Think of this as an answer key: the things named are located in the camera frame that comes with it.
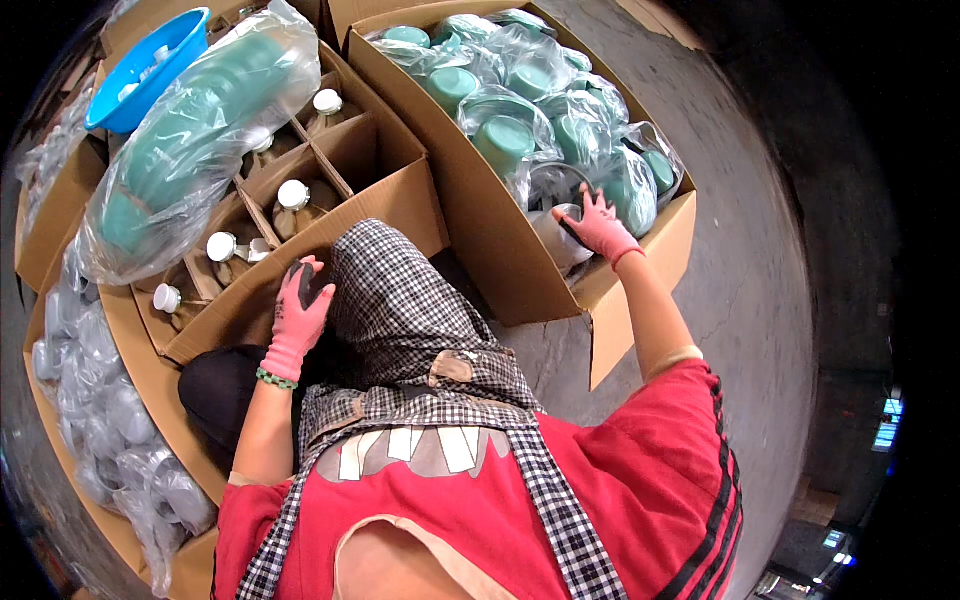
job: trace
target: checkered apron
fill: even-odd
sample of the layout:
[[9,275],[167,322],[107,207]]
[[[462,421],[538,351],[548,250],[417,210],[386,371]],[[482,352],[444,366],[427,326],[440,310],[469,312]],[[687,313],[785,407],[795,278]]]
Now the checkered apron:
[[[402,233],[374,219],[333,246],[337,293],[328,322],[356,348],[353,387],[310,388],[300,417],[302,468],[236,597],[272,598],[317,459],[347,438],[398,425],[475,425],[510,440],[573,598],[626,598],[610,556],[538,430],[513,351]],[[469,381],[438,375],[441,352],[470,364]]]

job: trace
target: concrete floor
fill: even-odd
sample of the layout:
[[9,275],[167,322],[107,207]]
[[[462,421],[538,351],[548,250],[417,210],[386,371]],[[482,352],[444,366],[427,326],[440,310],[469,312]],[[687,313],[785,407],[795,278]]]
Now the concrete floor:
[[[800,475],[816,372],[804,250],[778,169],[750,114],[706,54],[647,31],[613,0],[588,7],[573,0],[539,4],[636,93],[700,189],[693,252],[674,297],[724,381],[726,430],[740,463],[745,514],[726,597],[745,598],[773,552]],[[29,397],[19,364],[29,312],[11,267],[13,193],[4,189],[0,237],[3,447],[13,487],[8,493],[44,532],[75,583],[104,597],[149,597],[71,497]],[[589,332],[583,318],[493,326],[516,350],[534,392],[554,416],[599,423],[641,384],[629,353],[587,392]]]

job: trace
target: red t-shirt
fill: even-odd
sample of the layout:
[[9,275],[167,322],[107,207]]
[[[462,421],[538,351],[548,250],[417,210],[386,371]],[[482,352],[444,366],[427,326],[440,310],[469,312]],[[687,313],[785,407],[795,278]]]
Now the red t-shirt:
[[[675,365],[597,427],[537,418],[631,598],[723,595],[743,517],[720,382],[706,362]],[[569,597],[513,454],[486,436],[481,453],[484,440],[482,466],[456,474],[423,476],[415,472],[423,468],[396,461],[365,470],[359,481],[332,482],[315,468],[276,598],[329,598],[338,542],[358,521],[381,514],[415,521],[517,598]],[[289,487],[227,485],[216,598],[234,597]]]

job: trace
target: person's left hand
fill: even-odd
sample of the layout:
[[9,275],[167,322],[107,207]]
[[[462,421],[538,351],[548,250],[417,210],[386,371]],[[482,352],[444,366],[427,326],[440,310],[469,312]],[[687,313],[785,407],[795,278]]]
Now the person's left hand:
[[295,262],[283,278],[276,295],[274,340],[267,356],[260,363],[265,371],[291,381],[300,381],[303,356],[324,333],[326,311],[333,301],[337,286],[330,283],[311,302],[310,280],[324,268],[316,256]]

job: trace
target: bracelet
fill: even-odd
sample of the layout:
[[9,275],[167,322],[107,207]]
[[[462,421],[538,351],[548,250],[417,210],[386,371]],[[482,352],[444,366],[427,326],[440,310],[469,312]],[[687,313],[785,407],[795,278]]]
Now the bracelet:
[[283,377],[278,377],[273,373],[267,371],[263,367],[256,368],[256,378],[263,381],[264,383],[272,383],[281,390],[296,390],[297,386],[299,385],[296,381],[291,381],[290,379],[284,379]]

